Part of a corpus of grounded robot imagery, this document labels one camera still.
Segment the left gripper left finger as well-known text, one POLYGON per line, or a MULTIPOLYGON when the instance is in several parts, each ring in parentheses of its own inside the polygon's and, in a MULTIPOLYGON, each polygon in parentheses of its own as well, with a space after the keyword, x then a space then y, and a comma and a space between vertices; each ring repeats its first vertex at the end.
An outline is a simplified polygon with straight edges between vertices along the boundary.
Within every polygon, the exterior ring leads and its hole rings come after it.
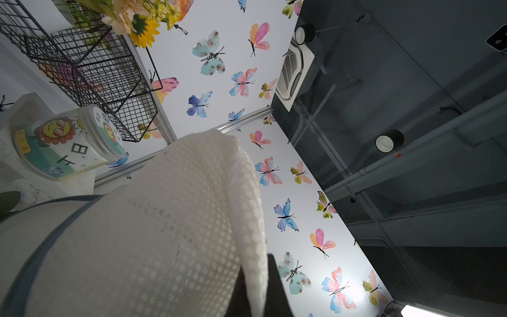
POLYGON ((224 317, 252 317, 244 271, 240 268, 224 317))

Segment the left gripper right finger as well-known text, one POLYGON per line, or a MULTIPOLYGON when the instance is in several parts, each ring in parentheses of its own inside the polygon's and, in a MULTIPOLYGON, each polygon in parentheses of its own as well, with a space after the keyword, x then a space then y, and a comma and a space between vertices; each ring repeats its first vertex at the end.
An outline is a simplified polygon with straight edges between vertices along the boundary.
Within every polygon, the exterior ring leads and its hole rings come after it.
POLYGON ((289 301, 272 254, 267 255, 269 280, 264 308, 265 317, 293 317, 289 301))

